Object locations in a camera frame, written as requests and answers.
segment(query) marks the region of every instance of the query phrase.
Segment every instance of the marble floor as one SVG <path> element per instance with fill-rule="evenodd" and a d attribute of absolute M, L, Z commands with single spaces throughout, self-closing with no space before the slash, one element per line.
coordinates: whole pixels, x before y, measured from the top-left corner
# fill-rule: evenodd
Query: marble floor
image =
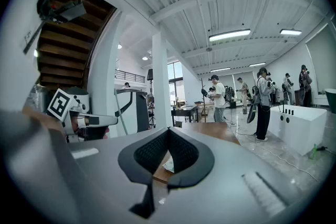
<path fill-rule="evenodd" d="M 336 161 L 336 114 L 332 114 L 330 111 L 327 111 L 327 113 L 327 123 L 324 129 L 323 140 L 321 145 L 318 146 L 328 147 L 333 153 L 317 151 L 314 159 L 309 159 L 309 153 L 304 156 L 296 153 L 270 132 L 267 133 L 268 141 L 257 143 L 258 141 L 256 141 L 255 136 L 252 135 L 257 129 L 257 115 L 251 123 L 247 124 L 247 114 L 243 114 L 243 108 L 225 109 L 224 116 L 227 122 L 232 121 L 236 124 L 236 126 L 232 126 L 229 130 L 235 134 L 241 146 L 254 152 L 275 169 L 282 172 L 305 193 L 324 181 Z M 184 118 L 179 118 L 180 117 L 176 117 L 175 120 L 184 122 Z M 206 122 L 214 122 L 212 110 L 209 111 Z M 277 156 L 294 164 L 299 169 L 306 170 L 316 180 L 309 174 L 289 165 L 286 161 L 280 160 Z M 163 204 L 167 196 L 165 185 L 154 182 L 153 193 L 155 205 L 159 206 Z"/>

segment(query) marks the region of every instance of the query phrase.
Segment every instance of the ceiling light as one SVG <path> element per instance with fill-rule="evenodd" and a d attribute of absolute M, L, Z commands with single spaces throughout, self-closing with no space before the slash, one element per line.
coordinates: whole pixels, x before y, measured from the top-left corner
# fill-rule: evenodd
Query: ceiling light
<path fill-rule="evenodd" d="M 261 62 L 261 63 L 254 63 L 253 65 L 249 65 L 249 67 L 256 67 L 256 66 L 262 66 L 266 64 L 265 62 Z"/>
<path fill-rule="evenodd" d="M 211 72 L 217 72 L 217 71 L 223 71 L 223 70 L 229 70 L 229 69 L 231 69 L 231 67 L 220 68 L 220 69 L 214 69 L 214 70 L 211 70 Z"/>
<path fill-rule="evenodd" d="M 301 35 L 301 31 L 299 30 L 288 30 L 288 29 L 283 29 L 280 31 L 280 34 L 282 35 L 295 35 L 295 36 L 299 36 Z"/>
<path fill-rule="evenodd" d="M 244 29 L 244 30 L 226 32 L 226 33 L 222 33 L 218 35 L 212 35 L 212 36 L 209 36 L 209 41 L 215 41 L 215 40 L 220 40 L 220 39 L 229 38 L 229 37 L 247 36 L 248 34 L 250 34 L 250 32 L 251 32 L 250 29 Z"/>

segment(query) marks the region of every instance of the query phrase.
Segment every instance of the person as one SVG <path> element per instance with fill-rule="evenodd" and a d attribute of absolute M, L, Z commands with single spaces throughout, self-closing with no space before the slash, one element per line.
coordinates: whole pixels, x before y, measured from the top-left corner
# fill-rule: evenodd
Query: person
<path fill-rule="evenodd" d="M 37 1 L 10 0 L 2 15 L 0 55 L 6 55 L 6 57 L 0 61 L 0 69 L 7 71 L 0 74 L 2 82 L 0 109 L 22 111 L 23 114 L 39 120 L 44 127 L 57 130 L 64 135 L 62 124 L 58 120 L 25 106 L 26 98 L 39 77 L 34 57 L 38 38 L 35 39 L 27 54 L 23 53 L 29 39 L 41 24 L 36 8 Z"/>
<path fill-rule="evenodd" d="M 309 77 L 309 74 L 307 73 L 307 68 L 305 65 L 301 66 L 301 72 L 299 75 L 299 85 L 300 88 L 304 88 L 304 100 L 303 100 L 303 106 L 306 108 L 311 107 L 311 86 L 312 83 L 311 78 Z"/>
<path fill-rule="evenodd" d="M 265 67 L 262 67 L 259 70 L 259 78 L 257 81 L 257 87 L 259 90 L 260 102 L 258 104 L 258 122 L 257 122 L 257 140 L 267 141 L 266 133 L 269 124 L 270 117 L 270 103 L 271 98 L 270 94 L 275 93 L 274 90 L 270 89 L 270 81 L 267 81 L 266 78 L 267 70 Z"/>
<path fill-rule="evenodd" d="M 213 85 L 215 85 L 216 92 L 213 95 L 214 100 L 214 120 L 215 122 L 224 122 L 224 106 L 225 106 L 225 87 L 224 85 L 219 81 L 219 77 L 217 75 L 211 76 L 211 82 Z"/>
<path fill-rule="evenodd" d="M 122 87 L 122 89 L 127 89 L 127 88 L 130 88 L 130 84 L 128 82 L 125 82 L 125 84 Z"/>
<path fill-rule="evenodd" d="M 294 83 L 289 80 L 289 77 L 290 77 L 289 73 L 286 73 L 286 75 L 284 77 L 283 84 L 285 85 L 285 87 L 287 89 L 290 105 L 294 105 L 294 100 L 293 100 L 293 97 L 292 97 L 292 90 L 291 90 L 291 87 L 294 85 Z"/>
<path fill-rule="evenodd" d="M 238 92 L 241 92 L 241 101 L 243 102 L 243 107 L 244 110 L 247 111 L 247 91 L 248 91 L 248 86 L 246 82 L 242 80 L 242 78 L 237 79 L 241 85 L 241 89 L 237 90 Z"/>
<path fill-rule="evenodd" d="M 212 97 L 212 96 L 215 94 L 215 92 L 216 92 L 215 87 L 210 87 L 210 88 L 209 88 L 209 93 L 208 93 L 208 95 L 209 95 L 210 97 Z"/>
<path fill-rule="evenodd" d="M 271 100 L 272 100 L 272 105 L 276 105 L 277 104 L 277 92 L 278 92 L 278 86 L 275 83 L 275 81 L 271 82 L 273 84 L 274 90 L 275 92 L 271 94 Z"/>

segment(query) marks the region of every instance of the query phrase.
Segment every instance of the staircase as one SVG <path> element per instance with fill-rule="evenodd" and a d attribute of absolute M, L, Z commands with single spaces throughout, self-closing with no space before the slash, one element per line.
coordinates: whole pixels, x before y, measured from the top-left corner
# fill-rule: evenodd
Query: staircase
<path fill-rule="evenodd" d="M 50 0 L 56 8 L 69 1 Z M 39 36 L 39 83 L 51 92 L 77 86 L 86 89 L 91 54 L 115 7 L 104 0 L 82 0 L 86 14 L 56 24 L 47 22 Z"/>

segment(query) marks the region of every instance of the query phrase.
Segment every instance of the railing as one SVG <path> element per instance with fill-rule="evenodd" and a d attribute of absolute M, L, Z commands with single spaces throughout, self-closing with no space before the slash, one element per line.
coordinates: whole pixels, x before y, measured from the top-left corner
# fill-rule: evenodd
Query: railing
<path fill-rule="evenodd" d="M 135 81 L 135 82 L 145 83 L 145 77 L 144 76 L 124 72 L 124 71 L 117 70 L 117 69 L 115 70 L 114 77 L 116 79 L 126 80 L 127 82 Z"/>

